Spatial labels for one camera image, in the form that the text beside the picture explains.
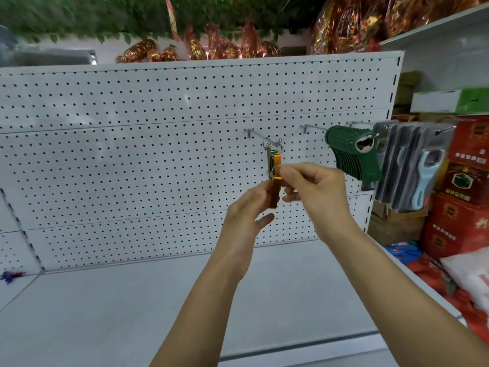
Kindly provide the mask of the person's right hand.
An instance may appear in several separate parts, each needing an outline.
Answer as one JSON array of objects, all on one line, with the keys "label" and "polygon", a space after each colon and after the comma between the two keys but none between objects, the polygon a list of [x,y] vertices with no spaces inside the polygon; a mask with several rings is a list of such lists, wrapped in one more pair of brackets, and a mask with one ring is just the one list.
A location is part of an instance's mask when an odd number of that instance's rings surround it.
[{"label": "person's right hand", "polygon": [[321,241],[332,245],[361,232],[350,212],[342,171],[303,162],[282,164],[278,172],[284,187],[308,188],[307,200],[302,204]]}]

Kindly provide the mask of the orange bottle opener keychain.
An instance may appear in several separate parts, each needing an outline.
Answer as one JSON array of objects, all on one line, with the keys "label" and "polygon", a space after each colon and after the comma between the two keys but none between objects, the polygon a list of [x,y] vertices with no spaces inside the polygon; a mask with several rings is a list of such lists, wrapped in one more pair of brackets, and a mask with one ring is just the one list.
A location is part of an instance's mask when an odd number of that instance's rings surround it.
[{"label": "orange bottle opener keychain", "polygon": [[280,201],[280,191],[282,189],[282,177],[278,171],[276,171],[277,164],[273,165],[269,170],[268,176],[269,180],[272,181],[271,192],[270,192],[270,209],[276,209]]}]

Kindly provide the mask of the person's right forearm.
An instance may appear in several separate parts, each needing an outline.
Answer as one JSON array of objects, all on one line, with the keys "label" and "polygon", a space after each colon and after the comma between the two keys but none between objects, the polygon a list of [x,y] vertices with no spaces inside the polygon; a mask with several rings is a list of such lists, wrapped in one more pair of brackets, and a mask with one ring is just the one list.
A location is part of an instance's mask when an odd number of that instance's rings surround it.
[{"label": "person's right forearm", "polygon": [[399,367],[489,367],[489,346],[414,283],[355,222],[324,224],[317,234]]}]

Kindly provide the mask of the row of packaged blue openers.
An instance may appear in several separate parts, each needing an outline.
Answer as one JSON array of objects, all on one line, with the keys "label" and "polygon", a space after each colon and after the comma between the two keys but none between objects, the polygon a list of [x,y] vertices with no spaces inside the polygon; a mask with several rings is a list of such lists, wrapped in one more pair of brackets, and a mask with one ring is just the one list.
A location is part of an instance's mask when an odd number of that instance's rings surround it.
[{"label": "row of packaged blue openers", "polygon": [[435,137],[437,129],[455,124],[382,121],[373,125],[378,133],[377,159],[382,179],[361,183],[374,199],[398,213],[418,211],[430,198],[438,170],[454,135]]}]

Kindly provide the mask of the red gold foil decoration cluster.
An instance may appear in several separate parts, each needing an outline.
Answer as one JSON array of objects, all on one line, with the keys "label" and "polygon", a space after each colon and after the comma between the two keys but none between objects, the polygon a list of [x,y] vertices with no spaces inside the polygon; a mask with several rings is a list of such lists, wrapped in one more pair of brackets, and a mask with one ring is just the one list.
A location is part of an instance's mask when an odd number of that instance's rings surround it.
[{"label": "red gold foil decoration cluster", "polygon": [[208,23],[206,26],[207,48],[204,48],[188,27],[184,33],[184,42],[190,60],[224,60],[224,59],[252,59],[279,57],[280,49],[271,42],[260,39],[254,24],[248,22],[242,31],[241,44],[235,44],[222,33],[217,24]]}]

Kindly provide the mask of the large red gift box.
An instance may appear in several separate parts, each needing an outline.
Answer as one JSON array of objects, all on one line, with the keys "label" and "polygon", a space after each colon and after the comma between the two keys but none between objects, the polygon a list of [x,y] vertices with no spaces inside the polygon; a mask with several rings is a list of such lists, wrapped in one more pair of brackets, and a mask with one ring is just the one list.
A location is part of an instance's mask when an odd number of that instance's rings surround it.
[{"label": "large red gift box", "polygon": [[443,193],[435,195],[420,246],[433,259],[489,246],[489,205],[474,206]]}]

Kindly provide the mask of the red gift box green label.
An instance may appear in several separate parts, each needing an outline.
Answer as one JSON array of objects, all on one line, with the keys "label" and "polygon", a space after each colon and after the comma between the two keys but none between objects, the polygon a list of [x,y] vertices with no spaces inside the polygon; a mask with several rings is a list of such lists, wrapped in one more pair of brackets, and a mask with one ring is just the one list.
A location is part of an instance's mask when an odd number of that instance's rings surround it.
[{"label": "red gift box green label", "polygon": [[489,206],[489,169],[450,161],[441,193],[473,206]]}]

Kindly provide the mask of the white shelf board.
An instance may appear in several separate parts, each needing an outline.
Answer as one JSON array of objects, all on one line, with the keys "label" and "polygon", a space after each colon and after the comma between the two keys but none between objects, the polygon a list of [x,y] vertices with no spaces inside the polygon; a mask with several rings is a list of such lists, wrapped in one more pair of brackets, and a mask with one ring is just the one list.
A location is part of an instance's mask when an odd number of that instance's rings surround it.
[{"label": "white shelf board", "polygon": [[[148,367],[210,255],[42,274],[0,310],[0,367]],[[219,367],[398,367],[319,241],[254,249]]]}]

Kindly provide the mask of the green and white box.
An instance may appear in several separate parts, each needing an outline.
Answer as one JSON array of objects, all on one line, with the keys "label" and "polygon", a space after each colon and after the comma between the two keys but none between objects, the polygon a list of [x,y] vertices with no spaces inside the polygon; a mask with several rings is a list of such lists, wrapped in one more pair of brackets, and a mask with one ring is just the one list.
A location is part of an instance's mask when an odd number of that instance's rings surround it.
[{"label": "green and white box", "polygon": [[488,114],[489,87],[416,92],[412,98],[410,112],[457,115]]}]

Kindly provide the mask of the large red gold foil decorations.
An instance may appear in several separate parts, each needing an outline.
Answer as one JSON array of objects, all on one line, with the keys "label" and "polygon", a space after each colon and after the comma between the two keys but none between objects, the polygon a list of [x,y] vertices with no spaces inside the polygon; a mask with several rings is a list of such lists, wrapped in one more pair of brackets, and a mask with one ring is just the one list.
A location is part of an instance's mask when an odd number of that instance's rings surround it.
[{"label": "large red gold foil decorations", "polygon": [[380,42],[488,4],[489,0],[326,0],[311,29],[310,55],[380,51]]}]

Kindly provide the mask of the white plastic bag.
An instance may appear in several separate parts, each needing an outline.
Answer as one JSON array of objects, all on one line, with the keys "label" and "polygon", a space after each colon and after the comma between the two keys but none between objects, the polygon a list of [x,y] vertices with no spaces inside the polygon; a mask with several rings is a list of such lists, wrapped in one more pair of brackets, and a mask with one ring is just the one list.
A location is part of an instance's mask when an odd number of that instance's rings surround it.
[{"label": "white plastic bag", "polygon": [[456,284],[471,295],[475,306],[489,315],[489,246],[441,258],[441,264]]}]

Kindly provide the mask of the small red gold foil decorations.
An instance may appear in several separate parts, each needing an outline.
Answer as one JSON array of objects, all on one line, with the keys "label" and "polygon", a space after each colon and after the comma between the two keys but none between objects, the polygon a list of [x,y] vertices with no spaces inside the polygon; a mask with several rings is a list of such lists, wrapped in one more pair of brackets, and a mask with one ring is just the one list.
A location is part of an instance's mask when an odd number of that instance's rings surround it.
[{"label": "small red gold foil decorations", "polygon": [[137,42],[115,58],[117,63],[180,61],[174,45],[159,50],[156,42],[150,38]]}]

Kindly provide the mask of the red hanging banner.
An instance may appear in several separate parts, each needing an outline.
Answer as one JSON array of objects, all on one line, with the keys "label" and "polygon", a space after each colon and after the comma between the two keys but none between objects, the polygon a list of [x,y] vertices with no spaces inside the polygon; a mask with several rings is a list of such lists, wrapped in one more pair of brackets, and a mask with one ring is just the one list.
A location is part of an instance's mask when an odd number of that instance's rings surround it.
[{"label": "red hanging banner", "polygon": [[178,29],[176,26],[176,17],[175,17],[175,12],[173,5],[170,0],[165,0],[166,6],[167,6],[167,11],[168,11],[168,16],[169,16],[169,23],[170,23],[170,30],[173,36],[173,40],[175,42],[180,42],[179,34],[178,34]]}]

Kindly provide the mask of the bunch of hanging keychain openers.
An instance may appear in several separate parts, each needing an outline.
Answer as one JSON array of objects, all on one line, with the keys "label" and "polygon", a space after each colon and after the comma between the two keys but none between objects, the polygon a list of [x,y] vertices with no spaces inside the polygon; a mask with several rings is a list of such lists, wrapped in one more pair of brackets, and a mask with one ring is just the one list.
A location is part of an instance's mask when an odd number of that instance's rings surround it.
[{"label": "bunch of hanging keychain openers", "polygon": [[262,146],[267,155],[267,174],[269,179],[278,178],[276,176],[275,167],[282,162],[282,152],[284,147],[282,139],[273,140],[270,137],[265,137]]}]

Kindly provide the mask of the white wall shelf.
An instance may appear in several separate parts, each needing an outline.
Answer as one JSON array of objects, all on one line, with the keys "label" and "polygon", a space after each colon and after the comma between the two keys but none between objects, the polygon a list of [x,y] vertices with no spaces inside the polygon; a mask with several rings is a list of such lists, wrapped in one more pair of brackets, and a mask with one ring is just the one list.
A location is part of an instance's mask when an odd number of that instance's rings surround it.
[{"label": "white wall shelf", "polygon": [[404,51],[401,72],[422,73],[417,92],[489,87],[489,2],[395,36],[382,51]]}]

